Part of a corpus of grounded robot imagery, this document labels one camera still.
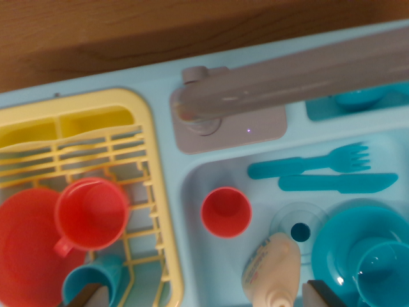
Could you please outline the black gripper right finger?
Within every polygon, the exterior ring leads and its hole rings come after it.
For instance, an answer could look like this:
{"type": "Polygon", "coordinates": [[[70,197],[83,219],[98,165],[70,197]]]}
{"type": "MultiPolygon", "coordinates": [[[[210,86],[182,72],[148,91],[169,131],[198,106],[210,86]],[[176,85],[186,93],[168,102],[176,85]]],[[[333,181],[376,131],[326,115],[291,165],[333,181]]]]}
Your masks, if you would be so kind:
{"type": "Polygon", "coordinates": [[[342,307],[344,302],[322,280],[309,280],[302,285],[303,306],[342,307]]]}

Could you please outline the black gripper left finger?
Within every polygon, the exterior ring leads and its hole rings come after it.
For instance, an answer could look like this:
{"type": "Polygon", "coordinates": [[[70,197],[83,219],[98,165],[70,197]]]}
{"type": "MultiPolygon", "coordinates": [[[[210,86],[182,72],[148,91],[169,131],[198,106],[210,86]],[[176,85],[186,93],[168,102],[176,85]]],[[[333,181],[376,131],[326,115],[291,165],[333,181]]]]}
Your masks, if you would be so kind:
{"type": "Polygon", "coordinates": [[[100,283],[87,284],[67,305],[68,307],[108,307],[109,290],[100,283]]]}

